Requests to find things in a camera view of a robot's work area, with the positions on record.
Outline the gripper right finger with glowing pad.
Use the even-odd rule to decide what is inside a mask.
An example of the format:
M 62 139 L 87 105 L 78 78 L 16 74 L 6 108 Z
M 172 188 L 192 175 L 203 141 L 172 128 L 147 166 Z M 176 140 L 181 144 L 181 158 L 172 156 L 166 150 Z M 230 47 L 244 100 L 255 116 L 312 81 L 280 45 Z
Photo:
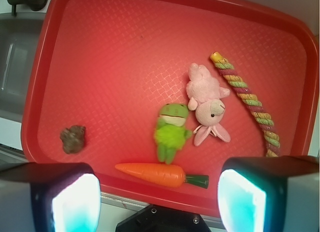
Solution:
M 228 232 L 318 232 L 320 160 L 314 156 L 231 157 L 217 186 Z

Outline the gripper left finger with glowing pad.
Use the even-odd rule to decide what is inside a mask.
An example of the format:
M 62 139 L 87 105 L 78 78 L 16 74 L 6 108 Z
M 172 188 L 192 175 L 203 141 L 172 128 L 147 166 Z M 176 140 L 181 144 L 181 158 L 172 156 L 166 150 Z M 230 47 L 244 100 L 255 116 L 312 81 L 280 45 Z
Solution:
M 100 181 L 87 163 L 0 166 L 2 232 L 94 232 L 100 212 Z

